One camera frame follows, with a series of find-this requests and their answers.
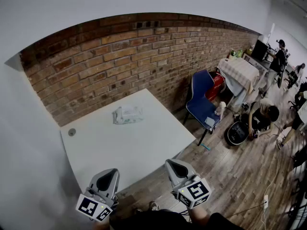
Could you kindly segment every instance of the power outlet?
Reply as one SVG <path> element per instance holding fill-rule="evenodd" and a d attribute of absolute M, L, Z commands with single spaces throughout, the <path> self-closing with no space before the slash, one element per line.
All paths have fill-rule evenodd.
<path fill-rule="evenodd" d="M 269 207 L 269 196 L 265 195 L 263 198 L 263 203 L 264 203 L 264 209 L 266 209 L 267 207 Z"/>

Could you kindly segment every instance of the white bottle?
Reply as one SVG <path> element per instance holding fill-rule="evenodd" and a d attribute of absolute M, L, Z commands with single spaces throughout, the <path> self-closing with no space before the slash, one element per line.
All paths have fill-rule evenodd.
<path fill-rule="evenodd" d="M 221 116 L 221 119 L 222 119 L 225 107 L 226 107 L 226 103 L 220 102 L 220 105 L 215 110 L 215 115 Z"/>

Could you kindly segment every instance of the brick wall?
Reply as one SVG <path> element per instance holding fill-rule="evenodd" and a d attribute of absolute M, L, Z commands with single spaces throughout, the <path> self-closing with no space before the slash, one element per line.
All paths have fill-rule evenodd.
<path fill-rule="evenodd" d="M 128 14 L 69 27 L 21 51 L 33 89 L 63 126 L 147 88 L 166 108 L 184 105 L 191 76 L 214 70 L 258 34 L 212 18 Z"/>

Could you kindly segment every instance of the blue chair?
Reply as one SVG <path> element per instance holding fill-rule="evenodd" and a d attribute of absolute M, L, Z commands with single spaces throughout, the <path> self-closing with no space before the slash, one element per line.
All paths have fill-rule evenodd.
<path fill-rule="evenodd" d="M 214 81 L 207 70 L 196 72 L 192 76 L 191 85 L 189 88 L 190 100 L 187 101 L 187 114 L 184 118 L 183 125 L 186 123 L 189 114 L 196 118 L 205 128 L 198 146 L 201 144 L 208 129 L 211 127 L 205 123 L 206 118 L 210 117 L 214 120 L 214 126 L 220 121 L 220 116 L 214 113 L 216 107 L 205 96 L 205 93 L 214 86 Z"/>

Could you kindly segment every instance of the chair leg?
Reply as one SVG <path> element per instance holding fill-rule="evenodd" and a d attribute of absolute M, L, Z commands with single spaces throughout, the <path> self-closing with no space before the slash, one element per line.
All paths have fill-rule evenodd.
<path fill-rule="evenodd" d="M 186 114 L 186 116 L 184 117 L 184 120 L 183 120 L 183 123 L 182 123 L 183 125 L 185 125 L 185 123 L 186 123 L 188 117 L 189 117 L 189 112 L 187 111 L 187 114 Z"/>
<path fill-rule="evenodd" d="M 200 141 L 199 141 L 199 143 L 198 143 L 198 146 L 201 144 L 201 142 L 202 142 L 203 138 L 205 137 L 207 131 L 208 131 L 208 130 L 205 129 L 205 132 L 203 133 L 203 135 L 202 135 L 202 137 L 201 137 L 201 139 L 200 139 Z"/>

